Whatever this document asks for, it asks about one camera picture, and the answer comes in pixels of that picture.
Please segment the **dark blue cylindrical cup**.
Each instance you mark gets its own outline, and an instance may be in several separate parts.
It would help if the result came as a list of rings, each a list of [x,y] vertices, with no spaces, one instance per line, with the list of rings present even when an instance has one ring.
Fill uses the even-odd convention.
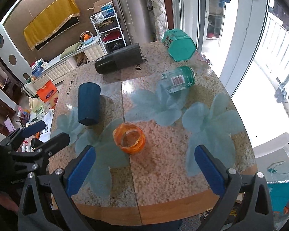
[[[86,82],[78,89],[78,122],[85,126],[98,123],[100,114],[101,87],[93,82]]]

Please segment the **orange cardboard box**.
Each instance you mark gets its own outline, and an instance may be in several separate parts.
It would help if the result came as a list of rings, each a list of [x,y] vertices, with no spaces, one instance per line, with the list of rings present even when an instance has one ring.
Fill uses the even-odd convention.
[[[39,90],[37,90],[38,97],[43,101],[47,102],[50,98],[57,92],[56,86],[52,83],[51,80],[45,83]]]

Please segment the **bowl of oranges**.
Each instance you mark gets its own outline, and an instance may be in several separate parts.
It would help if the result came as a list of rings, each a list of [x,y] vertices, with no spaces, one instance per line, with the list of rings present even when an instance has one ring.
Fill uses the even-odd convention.
[[[93,34],[90,31],[85,31],[80,35],[80,42],[88,44],[93,41]]]

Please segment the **black cylindrical thermos bottle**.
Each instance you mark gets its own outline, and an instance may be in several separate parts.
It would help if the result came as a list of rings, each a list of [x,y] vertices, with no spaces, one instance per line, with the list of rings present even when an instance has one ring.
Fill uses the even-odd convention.
[[[109,74],[144,62],[138,43],[117,49],[95,60],[95,70],[99,74]]]

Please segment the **yellow cloth covered television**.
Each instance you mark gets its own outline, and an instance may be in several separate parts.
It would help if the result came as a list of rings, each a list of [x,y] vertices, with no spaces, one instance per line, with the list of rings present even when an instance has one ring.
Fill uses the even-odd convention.
[[[55,0],[39,13],[24,29],[31,50],[52,37],[68,20],[80,16],[75,0]]]

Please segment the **white metal shelf rack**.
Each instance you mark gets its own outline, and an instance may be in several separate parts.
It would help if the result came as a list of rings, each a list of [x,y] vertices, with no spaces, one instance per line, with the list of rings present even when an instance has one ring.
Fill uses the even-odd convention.
[[[106,54],[127,46],[124,29],[115,7],[112,6],[91,15],[90,22]]]

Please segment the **clear glass jar green lid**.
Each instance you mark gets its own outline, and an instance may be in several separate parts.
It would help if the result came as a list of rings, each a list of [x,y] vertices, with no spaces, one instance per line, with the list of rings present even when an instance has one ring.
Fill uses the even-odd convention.
[[[196,83],[196,76],[191,67],[181,66],[163,73],[160,83],[168,93],[176,93],[192,87]]]

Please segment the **teal hexagonal tin box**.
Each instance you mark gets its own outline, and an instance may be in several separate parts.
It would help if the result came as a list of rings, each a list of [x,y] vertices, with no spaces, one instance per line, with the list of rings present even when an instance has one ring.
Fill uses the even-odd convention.
[[[163,35],[162,43],[176,62],[189,60],[196,51],[193,39],[180,29],[167,30]]]

